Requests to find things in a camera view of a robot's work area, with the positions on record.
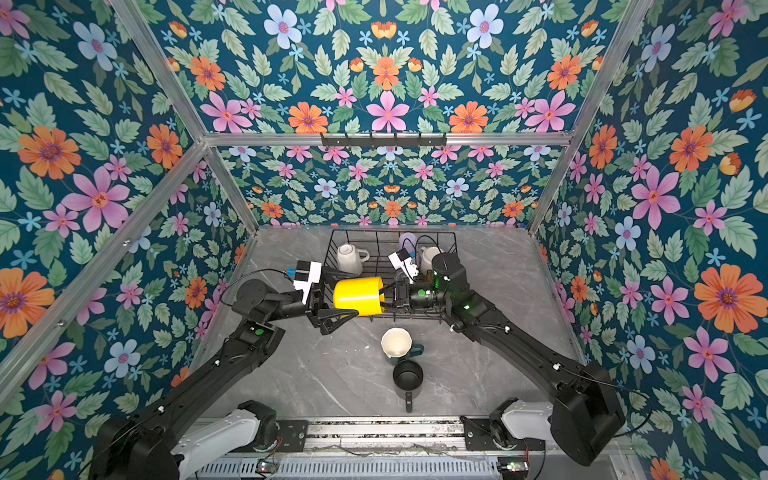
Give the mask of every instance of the black mug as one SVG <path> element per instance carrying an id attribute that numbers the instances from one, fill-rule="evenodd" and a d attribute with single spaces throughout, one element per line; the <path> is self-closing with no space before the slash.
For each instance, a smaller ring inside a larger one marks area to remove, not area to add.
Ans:
<path id="1" fill-rule="evenodd" d="M 412 412 L 413 391 L 424 381 L 422 366 L 411 359 L 402 360 L 392 371 L 392 380 L 398 388 L 406 391 L 406 412 Z"/>

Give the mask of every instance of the yellow cup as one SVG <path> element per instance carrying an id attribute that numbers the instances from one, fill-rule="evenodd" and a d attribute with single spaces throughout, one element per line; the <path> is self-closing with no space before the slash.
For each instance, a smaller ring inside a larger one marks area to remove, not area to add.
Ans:
<path id="1" fill-rule="evenodd" d="M 381 306 L 384 294 L 379 295 L 379 290 L 383 286 L 380 276 L 342 280 L 333 291 L 333 306 L 357 310 L 360 316 L 381 315 L 384 313 Z"/>

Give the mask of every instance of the white mug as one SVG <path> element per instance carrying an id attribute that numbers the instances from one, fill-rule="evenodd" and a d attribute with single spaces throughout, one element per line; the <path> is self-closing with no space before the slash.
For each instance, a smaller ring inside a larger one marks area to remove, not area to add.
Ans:
<path id="1" fill-rule="evenodd" d="M 440 250 L 438 247 L 422 247 L 422 264 L 420 266 L 420 270 L 424 275 L 427 274 L 432 269 L 432 259 L 435 258 L 435 256 L 438 253 L 442 253 L 442 250 Z"/>
<path id="2" fill-rule="evenodd" d="M 360 258 L 361 253 L 364 253 L 366 256 Z M 370 257 L 368 250 L 357 248 L 349 243 L 344 243 L 336 252 L 336 258 L 339 260 L 339 270 L 354 273 L 355 275 L 362 273 L 362 262 L 365 262 Z"/>

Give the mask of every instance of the black cable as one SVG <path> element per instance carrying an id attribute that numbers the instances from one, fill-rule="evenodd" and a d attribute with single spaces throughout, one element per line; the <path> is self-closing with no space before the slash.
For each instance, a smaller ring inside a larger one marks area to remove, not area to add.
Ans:
<path id="1" fill-rule="evenodd" d="M 223 300 L 223 298 L 224 298 L 224 294 L 227 292 L 227 290 L 229 290 L 229 289 L 230 289 L 230 287 L 232 287 L 232 285 L 234 285 L 235 283 L 239 282 L 240 280 L 242 280 L 242 279 L 244 279 L 244 278 L 247 278 L 247 277 L 249 277 L 249 276 L 253 275 L 254 273 L 259 273 L 259 272 L 277 272 L 277 273 L 282 273 L 282 274 L 283 274 L 283 276 L 284 276 L 284 277 L 286 277 L 286 279 L 287 279 L 288 281 L 290 281 L 290 280 L 291 280 L 291 279 L 290 279 L 290 277 L 288 276 L 288 272 L 283 272 L 282 270 L 278 270 L 277 268 L 259 268 L 258 270 L 254 270 L 253 272 L 249 272 L 249 273 L 246 273 L 245 275 L 240 275 L 240 276 L 239 276 L 239 277 L 237 277 L 235 280 L 232 280 L 232 281 L 229 283 L 229 285 L 227 285 L 227 288 L 225 288 L 225 289 L 224 289 L 224 290 L 221 292 L 221 294 L 219 295 L 219 298 L 221 298 L 221 300 L 219 300 L 219 301 L 220 301 L 221 303 L 223 303 L 224 305 L 226 305 L 226 306 L 232 306 L 232 304 L 231 304 L 231 303 L 227 303 L 227 302 L 225 302 L 225 301 Z"/>

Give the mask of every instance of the dish rack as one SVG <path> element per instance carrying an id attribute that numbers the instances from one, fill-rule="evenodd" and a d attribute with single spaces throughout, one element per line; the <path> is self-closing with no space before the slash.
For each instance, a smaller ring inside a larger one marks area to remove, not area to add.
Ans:
<path id="1" fill-rule="evenodd" d="M 396 252 L 399 249 L 400 235 L 408 233 L 407 230 L 334 230 L 331 232 L 331 238 L 328 241 L 328 248 L 326 250 L 326 258 L 323 261 L 323 266 L 338 269 L 339 261 L 336 259 L 336 253 L 343 244 L 350 243 L 358 249 L 367 250 L 371 256 L 367 261 L 362 263 L 361 277 L 365 276 L 380 276 L 384 284 L 388 284 L 395 281 L 395 274 L 398 270 L 392 267 L 389 262 L 389 255 Z M 418 230 L 411 232 L 416 235 L 415 250 L 419 252 L 419 248 L 434 247 L 437 246 L 442 252 L 445 253 L 458 253 L 458 244 L 456 243 L 456 234 L 448 231 L 427 230 L 424 233 L 420 233 Z M 416 277 L 416 280 L 420 280 L 422 274 Z M 333 305 L 333 289 L 335 284 L 323 285 L 323 296 L 329 305 Z M 398 318 L 407 319 L 439 319 L 440 315 L 435 313 L 395 313 L 385 310 L 382 315 L 377 317 L 390 318 L 392 321 L 397 321 Z"/>

